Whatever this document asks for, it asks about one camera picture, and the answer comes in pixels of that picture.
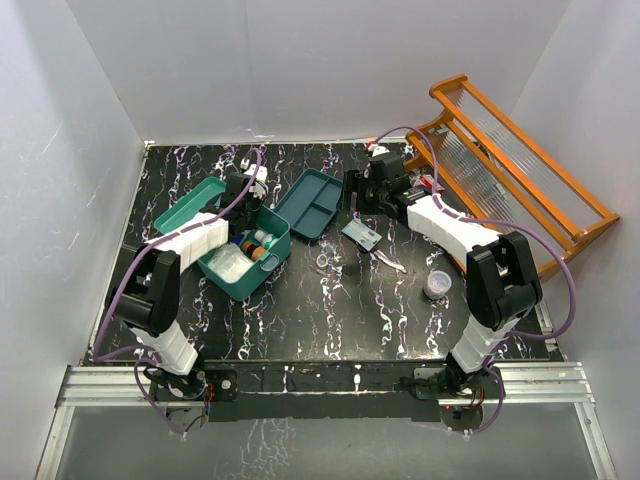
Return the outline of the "blue white medicine box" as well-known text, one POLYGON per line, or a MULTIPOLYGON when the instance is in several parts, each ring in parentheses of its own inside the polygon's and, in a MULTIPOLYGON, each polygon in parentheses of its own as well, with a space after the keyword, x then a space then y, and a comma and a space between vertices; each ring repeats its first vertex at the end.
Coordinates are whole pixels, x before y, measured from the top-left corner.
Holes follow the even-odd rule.
POLYGON ((249 235, 249 232, 245 231, 245 232, 243 232, 243 233, 231 238, 230 242, 233 243, 233 244, 236 244, 238 246, 241 246, 242 243, 246 240, 248 235, 249 235))

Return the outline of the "brown medicine bottle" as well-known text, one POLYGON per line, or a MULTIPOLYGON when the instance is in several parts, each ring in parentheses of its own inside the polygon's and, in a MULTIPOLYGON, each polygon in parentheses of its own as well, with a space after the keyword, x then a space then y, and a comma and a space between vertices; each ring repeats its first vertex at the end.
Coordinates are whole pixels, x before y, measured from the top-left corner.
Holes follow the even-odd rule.
POLYGON ((245 241, 241 245, 241 250, 253 262, 257 262, 268 252, 268 250, 264 249, 258 243, 253 243, 251 241, 245 241))

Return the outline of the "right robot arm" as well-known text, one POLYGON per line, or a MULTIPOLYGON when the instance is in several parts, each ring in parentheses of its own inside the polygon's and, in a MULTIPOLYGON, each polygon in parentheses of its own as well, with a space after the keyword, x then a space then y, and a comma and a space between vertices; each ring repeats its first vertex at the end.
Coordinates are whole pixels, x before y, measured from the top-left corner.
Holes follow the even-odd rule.
POLYGON ((414 186, 403 160, 376 147, 364 170, 343 176, 343 207, 362 215, 385 214, 428 237, 464 267, 470 317, 430 381, 466 397, 478 389, 489 355, 542 299, 530 246, 518 232, 500 234, 447 207, 441 196, 414 186))

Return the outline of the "white gauze pack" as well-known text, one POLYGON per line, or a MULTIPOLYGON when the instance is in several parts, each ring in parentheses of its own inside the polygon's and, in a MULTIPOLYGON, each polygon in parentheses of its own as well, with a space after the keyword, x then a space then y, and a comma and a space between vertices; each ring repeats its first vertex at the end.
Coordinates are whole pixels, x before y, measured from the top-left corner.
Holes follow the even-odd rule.
POLYGON ((233 243, 215 250, 207 263, 208 268, 224 282, 239 281, 253 266, 253 262, 233 243))

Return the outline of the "blue white blister card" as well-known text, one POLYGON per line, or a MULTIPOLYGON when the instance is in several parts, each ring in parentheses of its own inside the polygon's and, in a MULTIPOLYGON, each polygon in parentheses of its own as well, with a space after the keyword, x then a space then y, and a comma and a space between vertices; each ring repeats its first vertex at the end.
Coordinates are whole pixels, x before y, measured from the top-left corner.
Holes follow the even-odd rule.
POLYGON ((341 233, 351 239, 356 245, 366 252, 373 251, 382 240, 380 234, 369 228, 357 218, 354 218, 347 223, 342 228, 341 233))

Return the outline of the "white medicine bottle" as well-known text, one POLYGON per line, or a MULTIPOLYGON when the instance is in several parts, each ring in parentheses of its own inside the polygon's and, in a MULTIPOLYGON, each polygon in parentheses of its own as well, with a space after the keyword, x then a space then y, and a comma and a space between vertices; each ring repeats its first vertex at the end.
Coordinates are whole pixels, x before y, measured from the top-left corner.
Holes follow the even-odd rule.
POLYGON ((255 241, 266 250, 270 250, 272 245, 278 240, 278 237, 272 233, 261 229, 254 232, 255 241))

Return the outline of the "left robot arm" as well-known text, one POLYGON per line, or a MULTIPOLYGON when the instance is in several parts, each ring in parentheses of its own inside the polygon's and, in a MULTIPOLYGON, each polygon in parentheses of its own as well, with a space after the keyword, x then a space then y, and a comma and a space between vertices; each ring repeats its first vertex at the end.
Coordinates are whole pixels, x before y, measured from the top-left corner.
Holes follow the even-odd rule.
POLYGON ((180 277, 206 254, 252 228, 266 197, 267 169, 252 164, 226 176, 223 191, 195 203, 184 198, 177 226, 139 247, 121 249, 104 320, 123 322, 153 361, 173 374, 171 385, 194 399, 207 376, 196 368, 198 352, 176 320, 180 277))

